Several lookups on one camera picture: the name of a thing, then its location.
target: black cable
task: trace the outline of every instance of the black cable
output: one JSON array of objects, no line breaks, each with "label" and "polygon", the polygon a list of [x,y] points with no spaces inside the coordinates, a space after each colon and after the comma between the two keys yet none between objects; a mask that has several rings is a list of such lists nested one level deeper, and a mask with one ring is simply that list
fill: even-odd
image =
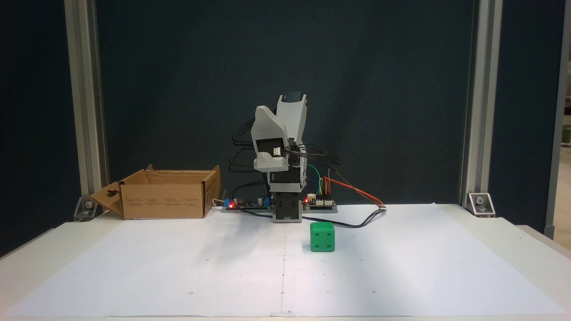
[{"label": "black cable", "polygon": [[385,213],[385,212],[387,212],[386,208],[379,208],[379,209],[375,210],[373,213],[371,213],[361,224],[357,224],[357,225],[343,223],[343,222],[337,222],[335,220],[330,220],[330,219],[309,218],[307,216],[304,216],[303,218],[308,219],[308,220],[313,220],[315,222],[332,223],[332,224],[342,226],[342,227],[347,227],[347,228],[361,228],[361,227],[367,226],[367,224],[369,224],[377,215],[379,215],[381,213]]},{"label": "black cable", "polygon": [[[250,186],[258,186],[258,185],[263,185],[264,181],[263,180],[255,180],[253,182],[250,183],[246,183],[244,185],[240,185],[238,187],[235,187],[231,192],[230,192],[230,202],[234,202],[234,194],[240,190],[241,188],[245,188],[245,187],[250,187]],[[264,214],[260,214],[260,213],[254,213],[252,211],[248,211],[245,210],[243,208],[241,208],[238,204],[234,204],[235,208],[237,208],[238,210],[240,210],[241,212],[244,212],[246,214],[251,214],[254,216],[259,216],[259,217],[264,217],[264,218],[272,218],[272,215],[264,215]],[[322,218],[310,218],[307,216],[303,216],[302,218],[304,219],[308,219],[308,220],[312,220],[315,222],[326,222],[326,223],[332,223],[338,226],[342,226],[342,227],[347,227],[347,228],[361,228],[366,226],[367,224],[369,224],[377,215],[381,214],[381,213],[385,213],[387,211],[386,208],[379,208],[377,210],[375,210],[373,213],[371,213],[367,218],[365,218],[365,220],[357,225],[353,225],[353,224],[348,224],[348,223],[343,223],[343,222],[337,222],[335,220],[330,220],[330,219],[322,219]]]},{"label": "black cable", "polygon": [[[262,185],[262,184],[264,184],[264,180],[259,179],[259,180],[255,180],[255,181],[250,182],[250,183],[246,183],[244,185],[240,185],[238,187],[234,187],[234,189],[230,192],[230,202],[232,202],[232,203],[234,202],[234,193],[236,193],[239,189],[244,188],[244,187],[250,187],[250,186],[258,186],[258,185]],[[258,214],[258,213],[254,213],[252,211],[245,210],[245,209],[241,208],[238,204],[234,204],[234,206],[238,210],[240,210],[244,213],[247,213],[247,214],[252,214],[254,216],[260,216],[263,218],[271,218],[272,217],[272,215]]]},{"label": "black cable", "polygon": [[327,165],[327,167],[329,167],[331,170],[333,170],[335,172],[337,171],[337,167],[335,165],[341,165],[342,164],[341,158],[339,158],[335,155],[323,154],[321,152],[315,153],[315,150],[313,150],[313,149],[305,149],[305,152],[306,153],[303,153],[301,151],[294,151],[291,149],[282,149],[282,153],[285,153],[285,154],[297,155],[299,157],[304,157],[307,159],[314,159],[318,162],[325,163]]},{"label": "black cable", "polygon": [[[228,160],[228,170],[229,171],[231,171],[231,172],[258,172],[257,170],[254,170],[253,166],[234,163],[234,161],[236,160],[238,155],[240,155],[242,152],[247,151],[247,150],[254,150],[254,148],[253,147],[244,147],[241,150],[239,150],[238,152],[236,152],[236,154],[232,155],[232,157]],[[234,167],[247,168],[247,170],[238,170],[238,169],[234,169]]]}]

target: box flap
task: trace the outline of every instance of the box flap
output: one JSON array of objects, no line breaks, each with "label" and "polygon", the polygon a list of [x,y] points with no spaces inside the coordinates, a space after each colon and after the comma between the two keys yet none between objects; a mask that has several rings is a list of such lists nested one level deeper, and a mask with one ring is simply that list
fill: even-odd
[{"label": "box flap", "polygon": [[200,184],[204,178],[212,171],[172,171],[153,170],[147,171],[146,176],[151,185],[179,185],[179,184]]},{"label": "box flap", "polygon": [[111,212],[123,217],[123,206],[121,205],[121,193],[119,183],[111,183],[105,188],[91,194],[91,198]]},{"label": "box flap", "polygon": [[140,170],[126,177],[119,182],[111,183],[101,190],[91,194],[91,198],[111,212],[124,217],[123,205],[121,202],[121,185],[149,185],[147,175],[144,170]]},{"label": "box flap", "polygon": [[119,181],[119,185],[149,185],[147,174],[144,170],[140,170],[130,176]]},{"label": "box flap", "polygon": [[212,199],[220,197],[220,167],[216,165],[210,173],[202,180],[202,209],[204,216],[212,208]]}]

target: metal bracket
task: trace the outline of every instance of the metal bracket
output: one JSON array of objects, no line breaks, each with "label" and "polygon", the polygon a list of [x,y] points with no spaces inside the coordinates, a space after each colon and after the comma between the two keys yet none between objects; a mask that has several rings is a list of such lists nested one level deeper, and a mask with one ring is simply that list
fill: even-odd
[{"label": "metal bracket", "polygon": [[87,222],[101,215],[103,206],[93,202],[89,196],[82,196],[75,206],[73,220],[75,222]]},{"label": "metal bracket", "polygon": [[470,205],[468,210],[479,218],[494,218],[496,210],[489,193],[468,193]]}]

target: red wire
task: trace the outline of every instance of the red wire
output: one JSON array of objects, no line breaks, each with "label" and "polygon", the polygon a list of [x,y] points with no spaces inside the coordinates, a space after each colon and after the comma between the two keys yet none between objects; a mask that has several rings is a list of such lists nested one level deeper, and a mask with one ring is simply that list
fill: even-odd
[{"label": "red wire", "polygon": [[326,181],[328,181],[328,182],[331,181],[331,182],[333,182],[333,183],[335,183],[335,184],[338,184],[338,185],[341,185],[341,186],[350,188],[350,189],[352,189],[352,190],[355,190],[355,191],[357,191],[357,192],[359,192],[359,193],[361,193],[361,194],[367,196],[370,200],[373,201],[373,203],[375,203],[375,204],[377,204],[377,205],[379,205],[379,206],[381,206],[381,207],[385,207],[385,204],[384,204],[383,202],[381,202],[381,200],[379,200],[378,198],[374,197],[373,195],[371,195],[371,194],[369,194],[369,193],[367,193],[367,192],[365,192],[365,191],[363,191],[363,190],[360,190],[360,189],[358,189],[358,188],[356,188],[356,187],[353,187],[353,186],[351,186],[351,185],[348,185],[348,184],[339,182],[338,180],[334,180],[334,179],[329,178],[329,177],[327,177],[327,176],[325,176],[324,179],[325,179]]}]

